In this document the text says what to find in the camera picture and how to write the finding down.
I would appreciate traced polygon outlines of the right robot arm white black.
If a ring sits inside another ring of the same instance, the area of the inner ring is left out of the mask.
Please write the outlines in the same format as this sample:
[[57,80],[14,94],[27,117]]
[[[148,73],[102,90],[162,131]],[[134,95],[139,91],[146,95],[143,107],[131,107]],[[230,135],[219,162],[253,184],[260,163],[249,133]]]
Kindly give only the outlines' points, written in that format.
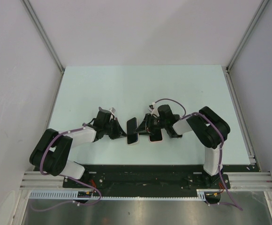
[[230,133],[230,126],[207,106],[182,117],[173,114],[169,105],[161,105],[157,109],[151,105],[150,108],[151,112],[133,129],[133,134],[156,138],[164,129],[170,138],[175,139],[182,138],[184,133],[194,132],[205,147],[203,169],[206,174],[202,176],[202,182],[207,188],[215,187],[219,183],[222,148]]

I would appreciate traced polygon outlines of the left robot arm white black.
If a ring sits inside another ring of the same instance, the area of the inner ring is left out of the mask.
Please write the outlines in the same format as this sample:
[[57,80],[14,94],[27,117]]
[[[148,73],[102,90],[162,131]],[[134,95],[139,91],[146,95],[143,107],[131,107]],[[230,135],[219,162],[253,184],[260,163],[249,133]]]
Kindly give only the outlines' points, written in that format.
[[81,128],[63,132],[47,129],[30,155],[30,164],[37,167],[42,175],[71,177],[77,186],[87,186],[90,178],[85,173],[85,167],[70,161],[69,153],[72,148],[96,142],[105,135],[112,140],[126,137],[114,113],[114,108],[99,108],[97,116],[89,123],[83,123]]

